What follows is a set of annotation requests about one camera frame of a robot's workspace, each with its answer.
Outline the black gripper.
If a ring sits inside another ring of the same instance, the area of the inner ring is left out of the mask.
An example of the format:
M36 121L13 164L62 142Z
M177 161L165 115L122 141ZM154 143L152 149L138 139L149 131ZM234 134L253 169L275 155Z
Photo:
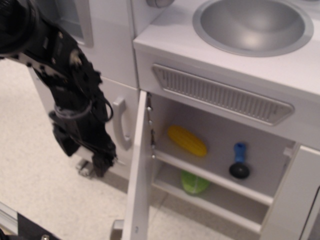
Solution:
M49 113L52 120L55 140L68 156L72 156L80 147L93 153L92 164L95 174L102 178L115 164L116 145L106 132L105 124L98 120L91 110L78 114L58 110L55 107Z

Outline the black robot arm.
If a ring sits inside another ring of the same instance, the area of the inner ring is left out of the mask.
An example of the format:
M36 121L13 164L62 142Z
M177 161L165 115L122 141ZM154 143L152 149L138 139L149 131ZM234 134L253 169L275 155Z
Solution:
M103 177L117 158L106 131L113 109L96 71L77 41L49 21L32 0L0 3L0 57L34 70L49 89L53 135L67 156L80 147L92 152L93 170Z

